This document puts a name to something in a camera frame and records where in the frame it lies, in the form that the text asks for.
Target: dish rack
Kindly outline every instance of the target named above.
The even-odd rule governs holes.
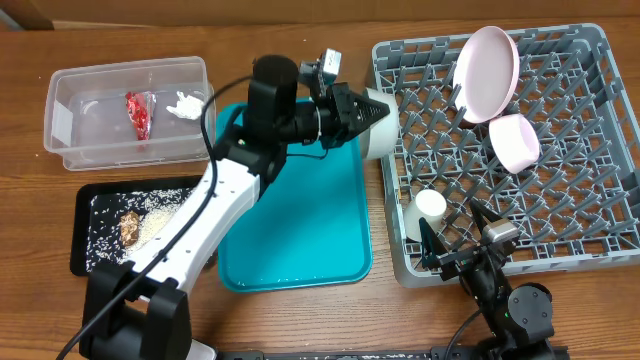
[[[455,109],[456,59],[471,34],[373,48],[375,87],[396,96],[400,113],[382,170],[393,267],[405,287],[444,284],[422,269],[420,243],[405,236],[403,209],[422,189],[447,199],[438,236],[450,249],[480,238],[471,198],[516,224],[506,274],[640,263],[640,129],[604,31],[578,24],[507,33],[520,77],[504,113],[524,114],[541,143],[538,161],[516,175],[493,153],[487,124],[471,126]]]

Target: clear plastic container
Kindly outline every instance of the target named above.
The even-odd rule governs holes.
[[[149,140],[137,140],[125,106],[129,91],[156,95]],[[69,170],[205,160],[207,151],[199,121],[179,118],[166,109],[176,106],[178,91],[203,101],[209,98],[212,90],[201,58],[56,71],[45,107],[44,147],[60,154]],[[215,106],[209,114],[215,114]]]

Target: red packet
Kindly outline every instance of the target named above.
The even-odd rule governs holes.
[[[128,92],[125,98],[127,99],[129,119],[133,123],[138,140],[149,140],[156,95],[149,91],[141,93]]]

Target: wooden table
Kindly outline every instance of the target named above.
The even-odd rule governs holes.
[[[75,196],[87,183],[201,174],[204,163],[69,172],[42,145],[49,79],[58,69],[163,57],[201,56],[214,87],[249,74],[254,58],[315,59],[343,52],[341,80],[362,90],[380,41],[563,24],[563,19],[345,25],[236,26],[0,34],[0,358],[53,358],[78,329],[85,278],[69,272]],[[606,31],[631,102],[640,106],[640,19],[590,18]],[[246,85],[224,96],[245,99]],[[374,247],[370,274],[352,285],[240,295],[216,271],[200,276],[190,300],[193,334],[222,350],[265,352],[429,349],[445,345],[476,309],[458,286],[405,289],[389,253],[377,163],[366,165]],[[574,359],[640,358],[640,267],[535,274],[554,295],[552,342]],[[476,321],[462,336],[488,336]]]

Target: blue tray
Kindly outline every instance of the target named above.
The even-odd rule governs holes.
[[[217,135],[237,106],[218,115]],[[324,151],[320,144],[292,145],[289,153]],[[288,158],[277,180],[222,240],[218,253],[220,278],[235,292],[364,278],[373,253],[358,140],[332,149],[324,160]]]

